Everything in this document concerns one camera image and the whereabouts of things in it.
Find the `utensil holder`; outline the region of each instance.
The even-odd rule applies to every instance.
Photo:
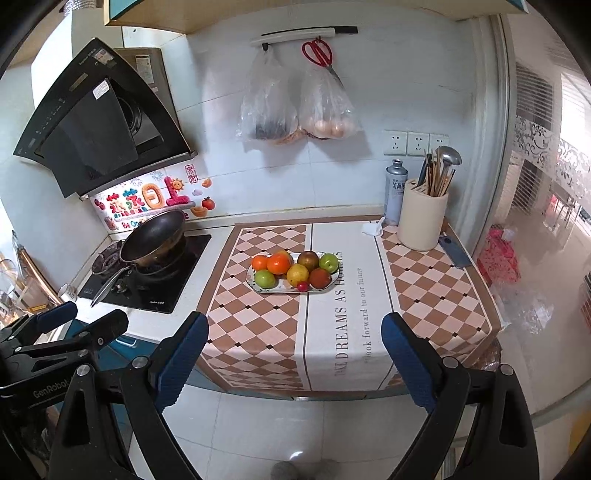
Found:
[[[417,179],[411,179],[404,186],[398,239],[411,250],[426,252],[435,248],[439,240],[448,194],[431,197],[413,190],[416,184]]]

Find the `electrical outlet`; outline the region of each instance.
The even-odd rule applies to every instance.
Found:
[[[429,150],[435,150],[437,147],[449,145],[449,135],[444,134],[429,134]]]
[[[423,157],[429,151],[429,134],[408,132],[407,155]]]
[[[384,155],[406,155],[406,132],[384,130]]]

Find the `wooden cabinet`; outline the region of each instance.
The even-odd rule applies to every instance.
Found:
[[[329,0],[317,0],[318,3]],[[425,9],[453,20],[519,13],[523,0],[363,0]],[[191,33],[225,18],[306,0],[105,0],[105,25],[148,27]]]

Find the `gas stove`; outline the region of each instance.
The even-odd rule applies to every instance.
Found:
[[[163,275],[144,275],[134,268],[123,273],[103,302],[149,312],[172,313],[211,237],[211,235],[185,236],[184,251],[174,261],[174,268],[167,267]],[[79,297],[93,299],[111,275],[122,266],[117,252],[118,248],[115,244],[105,250],[104,260],[102,260],[104,267],[98,269],[101,273],[93,273],[90,276],[78,293]]]

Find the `plate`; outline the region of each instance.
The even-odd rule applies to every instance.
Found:
[[[318,255],[318,258],[320,258],[325,253],[326,252],[316,252],[316,255]],[[290,255],[294,259],[294,263],[297,263],[297,258],[300,256],[300,254],[290,253]],[[336,279],[339,278],[339,272],[340,272],[340,266],[336,270],[336,272],[334,272],[333,274],[330,275],[330,283],[325,288],[319,289],[319,288],[314,288],[314,287],[312,287],[312,285],[310,285],[310,287],[307,291],[299,291],[297,288],[292,287],[289,284],[289,282],[285,278],[285,275],[281,275],[279,278],[277,278],[277,285],[275,285],[273,288],[259,287],[255,283],[255,270],[254,270],[254,268],[252,268],[252,265],[251,265],[250,267],[248,267],[248,270],[246,271],[246,283],[248,284],[248,286],[250,288],[252,288],[257,293],[284,293],[284,294],[285,293],[320,293],[321,291],[328,290],[330,288],[330,286],[336,282]]]

